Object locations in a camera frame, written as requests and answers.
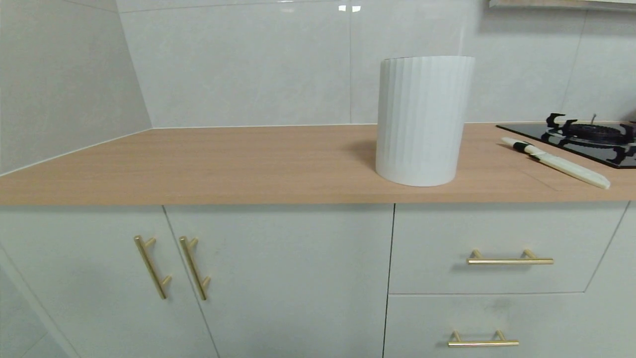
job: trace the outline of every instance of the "wooden countertop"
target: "wooden countertop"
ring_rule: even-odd
[[[0,205],[636,199],[636,169],[537,144],[612,182],[598,189],[498,145],[502,136],[520,138],[493,124],[467,124],[455,180],[416,188],[374,172],[375,125],[152,129],[0,177]]]

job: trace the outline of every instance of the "gas stove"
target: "gas stove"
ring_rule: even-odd
[[[564,115],[552,113],[546,123],[500,124],[497,127],[553,145],[618,169],[636,168],[636,123],[557,123]]]

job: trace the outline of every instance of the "white ribbed container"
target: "white ribbed container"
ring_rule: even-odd
[[[379,175],[415,187],[455,178],[474,61],[462,56],[382,61]]]

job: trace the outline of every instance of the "gold bar handle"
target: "gold bar handle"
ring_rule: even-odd
[[[552,258],[539,258],[532,251],[525,249],[520,259],[485,259],[479,250],[473,250],[473,254],[466,259],[469,265],[552,265]]]
[[[515,347],[519,345],[517,340],[507,340],[500,330],[497,330],[499,341],[462,341],[459,332],[453,331],[454,341],[448,342],[450,348],[470,348],[470,347]]]
[[[165,294],[165,286],[170,282],[170,280],[172,279],[172,276],[168,275],[163,280],[160,280],[159,275],[157,275],[155,263],[148,255],[148,251],[146,251],[146,249],[154,245],[155,242],[156,242],[155,238],[151,238],[150,240],[148,240],[148,242],[144,242],[144,239],[142,239],[141,236],[135,236],[135,244],[137,245],[137,248],[139,249],[141,258],[144,259],[144,263],[146,264],[146,267],[148,268],[148,272],[150,272],[150,277],[153,279],[153,282],[155,283],[157,292],[159,292],[159,296],[161,297],[161,299],[166,299],[167,296]]]
[[[197,288],[199,291],[199,295],[201,295],[201,300],[205,301],[207,299],[205,290],[210,284],[210,276],[205,277],[203,281],[201,281],[201,275],[198,272],[197,262],[195,261],[194,255],[192,254],[192,250],[197,245],[198,239],[193,238],[192,241],[188,243],[188,238],[185,236],[181,236],[179,238],[179,243],[181,244],[183,253],[186,255],[186,261],[188,261],[188,266],[190,267],[192,276],[194,276],[194,279],[197,282]]]

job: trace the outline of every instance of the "knife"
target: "knife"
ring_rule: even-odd
[[[609,189],[609,180],[595,171],[584,168],[578,164],[574,164],[573,162],[565,160],[561,157],[546,153],[526,141],[518,141],[508,137],[503,137],[501,138],[501,140],[505,144],[513,147],[517,152],[526,153],[531,158],[537,160],[542,164],[545,164],[569,176],[573,176],[578,180],[582,180],[588,184],[592,184],[595,187]]]

